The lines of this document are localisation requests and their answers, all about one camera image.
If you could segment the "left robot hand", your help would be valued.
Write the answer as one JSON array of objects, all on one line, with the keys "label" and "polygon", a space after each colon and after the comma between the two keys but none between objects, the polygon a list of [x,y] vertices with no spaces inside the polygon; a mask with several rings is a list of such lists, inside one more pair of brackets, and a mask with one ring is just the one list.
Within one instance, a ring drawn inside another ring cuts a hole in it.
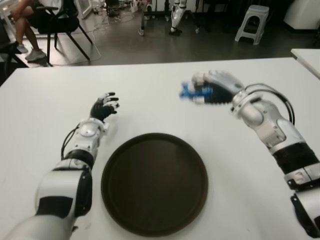
[{"label": "left robot hand", "polygon": [[116,114],[119,107],[119,98],[116,97],[116,93],[108,92],[95,101],[89,116],[103,122],[110,115]]}]

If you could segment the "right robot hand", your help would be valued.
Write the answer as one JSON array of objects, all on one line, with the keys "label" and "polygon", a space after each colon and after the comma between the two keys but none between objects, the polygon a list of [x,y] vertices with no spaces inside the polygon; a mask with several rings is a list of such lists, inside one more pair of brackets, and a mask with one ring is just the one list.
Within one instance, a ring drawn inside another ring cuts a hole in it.
[{"label": "right robot hand", "polygon": [[191,83],[196,93],[197,104],[224,105],[230,104],[239,92],[245,89],[243,83],[234,75],[224,70],[209,70],[208,72],[196,72]]}]

